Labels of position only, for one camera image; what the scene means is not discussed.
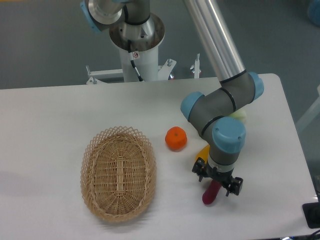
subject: sticker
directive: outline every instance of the sticker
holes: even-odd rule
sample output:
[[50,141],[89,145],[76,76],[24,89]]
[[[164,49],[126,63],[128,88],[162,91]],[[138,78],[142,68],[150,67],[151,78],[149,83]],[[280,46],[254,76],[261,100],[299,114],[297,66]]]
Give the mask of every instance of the sticker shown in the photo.
[[138,51],[133,51],[132,52],[132,56],[133,56],[133,59],[136,60],[136,59],[139,59],[140,58],[140,54]]

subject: silver metal arm tube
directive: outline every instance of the silver metal arm tube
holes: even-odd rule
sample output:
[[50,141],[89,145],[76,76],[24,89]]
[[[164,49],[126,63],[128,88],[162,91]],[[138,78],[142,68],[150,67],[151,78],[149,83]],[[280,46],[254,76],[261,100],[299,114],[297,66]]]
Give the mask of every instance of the silver metal arm tube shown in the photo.
[[88,3],[91,16],[104,25],[111,25],[118,21],[124,6],[124,3],[115,3],[112,0],[89,0]]
[[134,0],[126,4],[127,16],[125,22],[132,25],[141,25],[150,17],[150,0]]
[[183,0],[219,81],[245,71],[216,0]]

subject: oval basket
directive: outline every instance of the oval basket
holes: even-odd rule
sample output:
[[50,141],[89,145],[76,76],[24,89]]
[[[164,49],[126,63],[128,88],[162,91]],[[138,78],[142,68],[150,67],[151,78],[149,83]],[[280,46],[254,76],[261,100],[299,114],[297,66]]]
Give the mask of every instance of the oval basket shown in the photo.
[[156,188],[156,160],[149,140],[132,127],[102,131],[85,150],[81,193],[97,217],[123,222],[141,214]]

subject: table surface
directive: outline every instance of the table surface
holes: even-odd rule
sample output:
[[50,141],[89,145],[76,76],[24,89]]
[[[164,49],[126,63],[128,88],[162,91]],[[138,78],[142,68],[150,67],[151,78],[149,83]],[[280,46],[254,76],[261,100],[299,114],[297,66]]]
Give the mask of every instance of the table surface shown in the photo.
[[[244,107],[246,144],[233,175],[239,196],[222,189],[211,206],[210,180],[191,172],[207,145],[180,112],[193,91],[220,87],[214,78],[0,90],[1,239],[237,239],[313,232],[302,204],[317,198],[280,79],[260,75],[264,94]],[[114,126],[134,127],[151,141],[155,197],[138,218],[109,224],[83,202],[80,170],[90,140]],[[182,127],[185,149],[170,151],[165,134]]]

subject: gray floor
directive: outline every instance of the gray floor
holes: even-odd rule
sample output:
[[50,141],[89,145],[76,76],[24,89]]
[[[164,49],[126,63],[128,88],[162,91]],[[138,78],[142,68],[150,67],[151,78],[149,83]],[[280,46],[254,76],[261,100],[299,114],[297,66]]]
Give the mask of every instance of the gray floor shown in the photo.
[[[318,97],[320,27],[308,0],[219,0],[249,71],[280,76],[296,122]],[[159,63],[178,61],[177,78],[201,55],[203,77],[215,76],[182,0],[151,0],[164,22]],[[94,34],[79,0],[0,2],[0,89],[81,85],[92,71],[121,68],[107,32]],[[312,176],[320,175],[320,116],[300,135]]]

